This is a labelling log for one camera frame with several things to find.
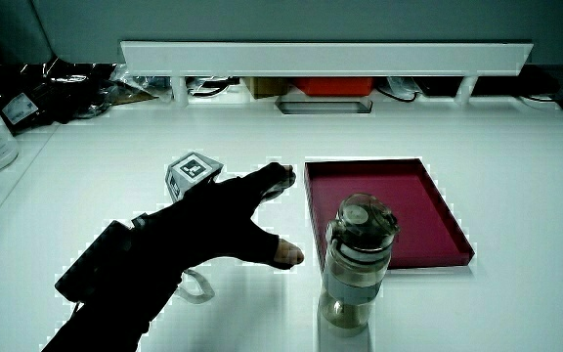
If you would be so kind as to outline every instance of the wall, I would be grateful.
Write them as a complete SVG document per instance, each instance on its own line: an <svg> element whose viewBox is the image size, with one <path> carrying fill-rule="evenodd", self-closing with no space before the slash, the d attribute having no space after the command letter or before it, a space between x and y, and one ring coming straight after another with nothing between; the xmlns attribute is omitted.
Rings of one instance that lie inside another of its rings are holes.
<svg viewBox="0 0 563 352"><path fill-rule="evenodd" d="M531 40L563 65L563 1L0 0L0 44L18 60L122 62L121 40Z"/></svg>

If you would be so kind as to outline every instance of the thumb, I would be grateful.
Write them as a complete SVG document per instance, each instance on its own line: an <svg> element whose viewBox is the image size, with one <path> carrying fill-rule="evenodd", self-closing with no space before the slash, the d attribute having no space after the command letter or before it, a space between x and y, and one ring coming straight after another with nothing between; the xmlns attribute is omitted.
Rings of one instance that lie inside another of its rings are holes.
<svg viewBox="0 0 563 352"><path fill-rule="evenodd" d="M243 233L229 245L230 253L227 255L278 269L290 269L303 261L303 252L299 247L262 230L251 220L247 220L240 228Z"/></svg>

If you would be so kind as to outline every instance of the bottle lid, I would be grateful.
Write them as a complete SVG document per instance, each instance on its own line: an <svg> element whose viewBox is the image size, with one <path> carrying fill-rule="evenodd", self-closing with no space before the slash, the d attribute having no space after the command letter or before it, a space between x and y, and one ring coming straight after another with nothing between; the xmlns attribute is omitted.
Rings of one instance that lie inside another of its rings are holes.
<svg viewBox="0 0 563 352"><path fill-rule="evenodd" d="M382 250L400 232L397 218L375 196L352 194L340 203L338 219L344 231L341 240L362 251Z"/></svg>

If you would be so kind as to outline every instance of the black device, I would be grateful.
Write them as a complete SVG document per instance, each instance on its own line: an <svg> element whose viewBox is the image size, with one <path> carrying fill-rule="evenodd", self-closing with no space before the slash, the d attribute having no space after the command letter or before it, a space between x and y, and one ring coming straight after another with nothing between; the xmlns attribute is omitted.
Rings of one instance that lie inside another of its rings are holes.
<svg viewBox="0 0 563 352"><path fill-rule="evenodd" d="M222 168L222 163L195 152L171 163L165 181L173 202L213 181ZM140 219L139 216L133 220L135 226ZM60 277L56 290L71 302L86 303L100 280L118 270L118 264L125 260L132 246L132 234L125 225L112 221Z"/></svg>

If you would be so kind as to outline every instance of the red box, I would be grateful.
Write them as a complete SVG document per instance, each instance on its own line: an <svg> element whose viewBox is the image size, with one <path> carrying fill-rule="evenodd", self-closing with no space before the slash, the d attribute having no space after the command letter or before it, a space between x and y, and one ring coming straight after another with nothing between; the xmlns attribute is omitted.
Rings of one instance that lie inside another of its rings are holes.
<svg viewBox="0 0 563 352"><path fill-rule="evenodd" d="M398 220L389 269L464 266L475 254L417 158L306 162L305 182L321 270L327 222L353 193L377 197Z"/></svg>
<svg viewBox="0 0 563 352"><path fill-rule="evenodd" d="M303 93L314 96L364 97L370 94L373 77L301 77L293 78L292 84Z"/></svg>

